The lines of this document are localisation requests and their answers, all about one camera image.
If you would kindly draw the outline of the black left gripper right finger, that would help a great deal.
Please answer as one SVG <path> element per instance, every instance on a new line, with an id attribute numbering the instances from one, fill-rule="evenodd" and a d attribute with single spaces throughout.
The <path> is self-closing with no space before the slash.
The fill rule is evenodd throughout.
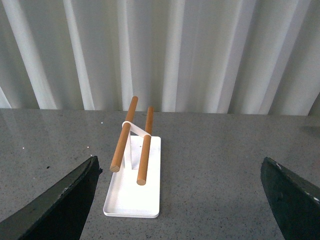
<path id="1" fill-rule="evenodd" d="M 273 216 L 286 240 L 320 238 L 320 188 L 269 157 L 260 169 Z"/>

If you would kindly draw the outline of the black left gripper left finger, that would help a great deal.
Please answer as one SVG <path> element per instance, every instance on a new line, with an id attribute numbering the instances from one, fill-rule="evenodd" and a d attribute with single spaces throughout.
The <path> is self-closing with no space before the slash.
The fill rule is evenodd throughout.
<path id="1" fill-rule="evenodd" d="M 0 223 L 2 240 L 78 240 L 87 221 L 99 175 L 90 157 L 25 207 Z"/>

